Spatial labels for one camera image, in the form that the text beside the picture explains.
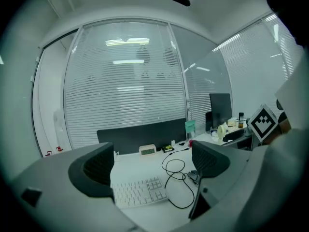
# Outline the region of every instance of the computer monitor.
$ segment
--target computer monitor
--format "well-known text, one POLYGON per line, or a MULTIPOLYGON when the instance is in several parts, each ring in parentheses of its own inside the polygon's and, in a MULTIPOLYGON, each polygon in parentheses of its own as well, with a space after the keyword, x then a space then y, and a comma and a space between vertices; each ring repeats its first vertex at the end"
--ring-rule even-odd
POLYGON ((212 128, 216 128, 232 117, 230 94, 210 94, 212 128))

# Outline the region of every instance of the ceiling light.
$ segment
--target ceiling light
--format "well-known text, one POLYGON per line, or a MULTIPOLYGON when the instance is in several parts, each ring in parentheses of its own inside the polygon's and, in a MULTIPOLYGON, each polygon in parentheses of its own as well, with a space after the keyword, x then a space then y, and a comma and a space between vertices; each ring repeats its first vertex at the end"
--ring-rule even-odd
POLYGON ((72 53, 74 53, 76 51, 76 48, 77 46, 75 46, 73 49, 72 49, 72 53))
POLYGON ((223 42, 221 45, 219 45, 218 47, 216 47, 215 49, 213 49, 212 51, 215 52, 219 49, 221 49, 222 47, 226 46, 227 44, 231 43, 232 41, 234 41, 235 39, 238 39, 240 37, 239 34, 236 34, 235 36, 233 36, 232 38, 230 38, 229 40, 223 42))
POLYGON ((143 59, 132 59, 132 60, 116 60, 112 62, 113 64, 143 64, 143 59))
POLYGON ((124 41, 122 39, 105 41, 105 44, 107 46, 123 45, 123 44, 148 44, 148 43, 149 43, 148 38, 130 38, 127 41, 124 41))
POLYGON ((271 21, 273 19, 277 18, 277 16, 275 14, 271 15, 270 17, 267 17, 265 20, 266 21, 271 21))
POLYGON ((279 53, 277 55, 271 56, 271 58, 274 58, 275 56, 279 56, 279 55, 282 55, 282 53, 279 53))
POLYGON ((117 89, 118 89, 119 92, 122 92, 122 91, 139 91, 139 90, 144 90, 144 86, 118 87, 117 89))
POLYGON ((206 69, 206 68, 202 68, 202 67, 197 67, 197 69, 202 70, 202 71, 210 72, 210 69, 206 69))
POLYGON ((172 47, 174 47, 174 49, 176 49, 176 45, 174 44, 174 42, 171 41, 170 43, 171 43, 172 47))

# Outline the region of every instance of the ceiling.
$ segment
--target ceiling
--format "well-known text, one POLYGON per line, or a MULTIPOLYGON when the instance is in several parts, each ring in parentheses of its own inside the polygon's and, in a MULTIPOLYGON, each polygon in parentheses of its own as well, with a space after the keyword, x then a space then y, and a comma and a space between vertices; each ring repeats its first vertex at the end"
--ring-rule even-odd
MULTIPOLYGON (((175 6, 172 0, 48 0, 59 18, 83 7, 115 2, 126 4, 134 1, 140 5, 149 5, 147 1, 164 5, 166 10, 175 6)), ((266 0, 190 0, 191 6, 178 5, 181 10, 191 13, 198 23, 208 30, 213 39, 220 43, 256 18, 267 14, 270 9, 266 0)))

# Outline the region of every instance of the bottle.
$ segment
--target bottle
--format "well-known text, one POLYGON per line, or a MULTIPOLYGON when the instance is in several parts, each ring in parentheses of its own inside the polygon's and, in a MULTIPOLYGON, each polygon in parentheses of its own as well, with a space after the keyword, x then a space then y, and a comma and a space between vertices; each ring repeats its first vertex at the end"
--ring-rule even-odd
POLYGON ((238 128, 243 128, 243 113, 239 113, 238 128))

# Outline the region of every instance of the window blinds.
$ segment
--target window blinds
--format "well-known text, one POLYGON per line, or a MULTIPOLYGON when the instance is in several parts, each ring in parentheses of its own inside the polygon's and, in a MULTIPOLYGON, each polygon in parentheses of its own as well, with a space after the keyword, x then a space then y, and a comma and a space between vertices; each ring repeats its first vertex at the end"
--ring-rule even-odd
POLYGON ((265 103, 278 117, 275 92, 281 87, 288 70, 280 48, 267 27, 259 21, 218 47, 229 72, 234 116, 244 112, 251 117, 265 103))
POLYGON ((300 62, 304 49, 296 44, 294 37, 275 14, 267 16, 263 19, 263 22, 282 51, 286 74, 289 77, 300 62))
POLYGON ((191 31, 172 26, 182 56, 188 91, 188 110, 196 132, 205 132, 205 114, 211 111, 210 93, 231 93, 226 66, 216 45, 191 31))
POLYGON ((181 69, 167 25, 84 27, 67 67, 64 109, 72 148, 97 144, 97 130, 184 118, 181 69))

